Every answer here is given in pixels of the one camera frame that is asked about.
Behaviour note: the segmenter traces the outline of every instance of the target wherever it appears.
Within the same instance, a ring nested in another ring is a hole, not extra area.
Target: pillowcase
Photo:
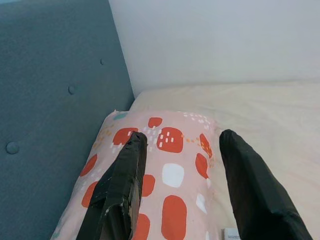
[[[191,112],[111,113],[103,122],[88,161],[51,240],[75,240],[99,179],[133,131],[147,137],[147,159],[134,240],[215,240],[208,203],[216,124]]]

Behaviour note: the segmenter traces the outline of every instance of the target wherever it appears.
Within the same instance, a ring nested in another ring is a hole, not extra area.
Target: black tape
[[[130,240],[137,225],[147,137],[133,132],[94,188],[76,240]]]
[[[250,145],[225,130],[220,151],[242,240],[312,240],[287,191]]]

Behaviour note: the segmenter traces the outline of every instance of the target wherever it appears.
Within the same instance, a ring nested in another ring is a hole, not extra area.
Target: blue fabric
[[[99,128],[134,100],[108,1],[0,4],[0,239],[47,240]]]

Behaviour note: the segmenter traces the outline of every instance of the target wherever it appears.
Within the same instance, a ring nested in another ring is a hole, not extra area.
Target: mattress
[[[194,112],[215,119],[219,132],[236,131],[262,156],[320,240],[319,93],[320,82],[184,86],[144,91],[130,110]],[[219,146],[214,150],[209,212],[219,229],[235,228]]]

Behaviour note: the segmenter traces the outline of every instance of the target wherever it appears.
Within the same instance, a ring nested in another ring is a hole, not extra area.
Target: white wall
[[[110,0],[135,95],[320,79],[320,0]]]

